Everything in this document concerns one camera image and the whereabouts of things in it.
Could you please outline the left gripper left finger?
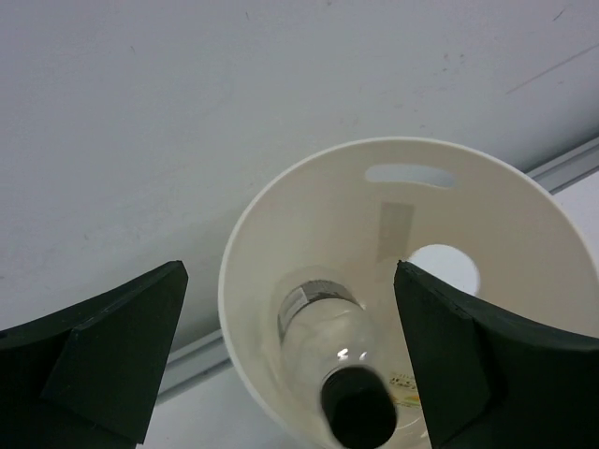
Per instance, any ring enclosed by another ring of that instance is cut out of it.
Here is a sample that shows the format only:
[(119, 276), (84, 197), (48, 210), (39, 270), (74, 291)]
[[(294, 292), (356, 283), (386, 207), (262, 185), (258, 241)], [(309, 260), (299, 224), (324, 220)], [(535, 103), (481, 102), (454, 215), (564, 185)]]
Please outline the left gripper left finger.
[(170, 261), (2, 331), (2, 447), (142, 444), (187, 284), (183, 262)]

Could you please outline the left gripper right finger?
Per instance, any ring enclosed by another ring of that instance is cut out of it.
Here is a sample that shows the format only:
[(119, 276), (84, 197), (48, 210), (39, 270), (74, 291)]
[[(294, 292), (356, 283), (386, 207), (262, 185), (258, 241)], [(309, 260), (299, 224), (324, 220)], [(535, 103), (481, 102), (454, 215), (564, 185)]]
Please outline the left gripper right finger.
[(434, 448), (595, 448), (598, 340), (473, 297), (409, 262), (394, 291)]

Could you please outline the small black-capped clear bottle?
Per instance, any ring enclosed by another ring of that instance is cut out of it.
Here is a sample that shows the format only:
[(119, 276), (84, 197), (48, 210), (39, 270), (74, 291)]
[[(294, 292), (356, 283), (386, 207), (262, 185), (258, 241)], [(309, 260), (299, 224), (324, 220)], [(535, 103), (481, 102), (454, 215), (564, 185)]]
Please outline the small black-capped clear bottle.
[(343, 285), (304, 282), (277, 315), (285, 382), (316, 411), (344, 448), (379, 448), (398, 412), (383, 378), (381, 342), (371, 316)]

